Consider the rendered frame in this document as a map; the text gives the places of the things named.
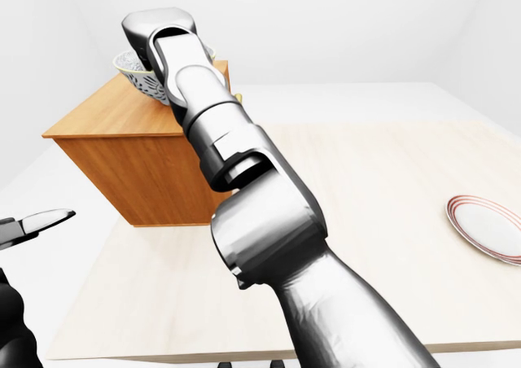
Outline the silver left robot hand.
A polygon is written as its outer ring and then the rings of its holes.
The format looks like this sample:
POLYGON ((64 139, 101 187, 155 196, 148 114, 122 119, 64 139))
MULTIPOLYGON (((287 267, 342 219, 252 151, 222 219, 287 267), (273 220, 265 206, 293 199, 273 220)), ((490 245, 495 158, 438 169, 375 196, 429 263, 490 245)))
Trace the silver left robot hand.
POLYGON ((76 212, 59 208, 35 213, 20 220, 14 217, 0 219, 0 251, 35 239, 40 232, 75 216, 76 212))

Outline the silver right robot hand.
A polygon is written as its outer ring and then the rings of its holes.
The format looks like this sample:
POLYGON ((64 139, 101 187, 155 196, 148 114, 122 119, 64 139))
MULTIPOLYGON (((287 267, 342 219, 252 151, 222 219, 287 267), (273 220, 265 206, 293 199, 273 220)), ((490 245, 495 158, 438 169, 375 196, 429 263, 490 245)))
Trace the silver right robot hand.
POLYGON ((147 71, 152 70, 147 57, 147 42, 156 29, 163 26, 174 26, 186 33, 197 33, 193 17, 176 7, 131 12, 121 21, 121 26, 129 44, 147 71))

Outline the patterned bowl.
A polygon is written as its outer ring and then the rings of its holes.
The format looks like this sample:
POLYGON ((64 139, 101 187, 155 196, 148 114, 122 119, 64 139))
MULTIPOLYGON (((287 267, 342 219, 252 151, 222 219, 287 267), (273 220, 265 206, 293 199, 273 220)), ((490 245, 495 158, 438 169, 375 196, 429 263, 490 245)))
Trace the patterned bowl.
POLYGON ((186 44, 180 38, 177 42, 173 39, 173 44, 168 44, 165 39, 160 39, 158 53, 162 53, 166 59, 165 80, 160 82, 153 71, 144 69, 144 64, 133 50, 128 50, 114 58, 113 64, 123 74, 128 81, 148 97, 157 99, 164 105, 174 102, 176 105, 186 107, 186 101, 182 97, 177 87, 175 76, 184 67, 191 65, 201 65, 208 67, 216 76, 220 83, 228 88, 225 76, 213 65, 212 59, 207 55, 204 45, 199 41, 188 41, 186 44))

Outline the wooden cabinet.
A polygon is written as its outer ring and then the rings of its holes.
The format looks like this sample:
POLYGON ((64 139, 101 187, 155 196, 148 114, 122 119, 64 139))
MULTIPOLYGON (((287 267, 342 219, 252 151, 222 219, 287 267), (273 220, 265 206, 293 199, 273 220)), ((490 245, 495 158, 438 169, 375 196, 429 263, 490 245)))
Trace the wooden cabinet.
POLYGON ((53 139, 132 226, 207 225, 212 191, 171 107, 118 74, 50 127, 53 139))

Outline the white plate with red rings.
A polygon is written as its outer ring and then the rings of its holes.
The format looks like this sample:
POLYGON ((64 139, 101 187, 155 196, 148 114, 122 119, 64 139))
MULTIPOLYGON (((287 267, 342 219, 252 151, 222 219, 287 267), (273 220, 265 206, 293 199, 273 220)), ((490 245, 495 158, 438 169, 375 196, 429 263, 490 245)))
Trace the white plate with red rings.
POLYGON ((449 222, 472 246, 521 267, 521 216, 490 199, 456 195, 445 208, 449 222))

